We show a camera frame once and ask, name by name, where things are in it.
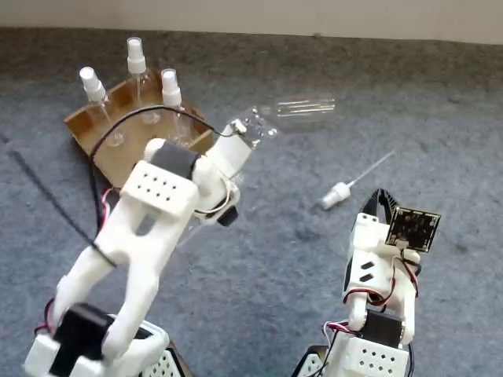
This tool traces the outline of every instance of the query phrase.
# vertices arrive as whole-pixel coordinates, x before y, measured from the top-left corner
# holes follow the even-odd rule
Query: transparent bottle
[[[146,66],[140,38],[127,40],[127,69],[130,73],[127,85],[134,99],[134,108],[158,104],[159,83],[154,73]],[[141,120],[145,124],[156,124],[160,121],[160,112],[143,112]]]
[[[324,122],[333,116],[335,108],[336,99],[333,95],[316,93],[279,97],[271,105],[260,106],[259,110],[264,118],[288,130]]]
[[[96,76],[96,72],[91,67],[84,67],[80,70],[80,78],[84,85],[89,104],[86,106],[87,114],[95,127],[99,127],[104,134],[116,120],[117,109],[108,97],[103,84]],[[124,133],[115,130],[107,139],[105,144],[109,147],[116,147],[124,142]]]
[[[162,78],[164,106],[185,111],[182,106],[182,94],[178,86],[176,71],[174,69],[165,69],[162,72]],[[164,114],[169,139],[178,145],[188,146],[197,138],[198,135],[191,118],[169,111],[165,111]]]

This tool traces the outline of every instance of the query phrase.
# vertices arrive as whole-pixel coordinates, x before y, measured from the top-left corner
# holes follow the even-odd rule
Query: gray carpet
[[[86,246],[6,155],[20,151],[92,233],[86,159],[62,119],[85,101],[77,70],[112,86],[125,31],[0,29],[0,375],[21,375],[42,308]],[[198,376],[289,376],[340,301],[347,239],[376,187],[443,215],[423,258],[416,377],[503,373],[503,47],[447,42],[140,32],[152,65],[217,125],[252,104],[333,93],[313,132],[263,145],[244,172],[240,219],[174,253],[148,319]],[[326,213],[315,200],[392,148],[397,155]],[[90,301],[122,303],[126,270]]]

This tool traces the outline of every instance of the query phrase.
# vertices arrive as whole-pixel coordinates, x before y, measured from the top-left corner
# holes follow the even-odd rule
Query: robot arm
[[[378,204],[385,222],[377,217]],[[399,207],[385,190],[374,192],[351,233],[343,287],[348,320],[327,323],[338,331],[330,346],[322,352],[308,350],[293,377],[405,375],[409,353],[404,347],[414,335],[414,269],[419,268],[419,252],[429,251],[439,219],[438,214]]]
[[[169,338],[159,329],[150,331],[156,335],[153,337],[134,337],[145,323],[160,274],[190,218],[195,216],[206,224],[230,218],[225,221],[228,224],[235,218],[234,206],[240,191],[230,178],[242,167],[252,148],[244,141],[246,127],[231,128],[236,131],[233,136],[220,137],[205,156],[162,139],[153,139],[147,145],[144,159],[134,167],[119,202],[95,240],[115,264],[128,263],[129,271],[123,306],[102,339],[104,363],[97,363],[97,367],[96,362],[86,364],[80,357],[75,368],[83,368],[82,375],[138,375],[167,346]],[[140,234],[138,230],[146,218],[153,220],[152,227]],[[84,301],[90,289],[113,267],[92,247],[81,253],[57,286],[51,320],[55,328],[64,323],[70,308]],[[28,374],[51,375],[58,350],[54,339],[39,335],[25,361]]]

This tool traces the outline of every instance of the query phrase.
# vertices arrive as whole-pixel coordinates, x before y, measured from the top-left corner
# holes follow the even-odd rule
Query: spray nozzle
[[[106,92],[94,69],[84,67],[80,70],[79,75],[89,101],[102,101]]]
[[[147,69],[141,38],[132,37],[127,40],[127,69],[132,75],[143,73]]]
[[[161,73],[163,79],[164,106],[178,107],[182,104],[182,93],[176,79],[174,69],[165,69]]]

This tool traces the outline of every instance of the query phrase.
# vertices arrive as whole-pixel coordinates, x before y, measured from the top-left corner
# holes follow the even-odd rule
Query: circuit board
[[[428,253],[439,226],[440,214],[396,207],[390,222],[386,244],[406,243],[408,249]]]

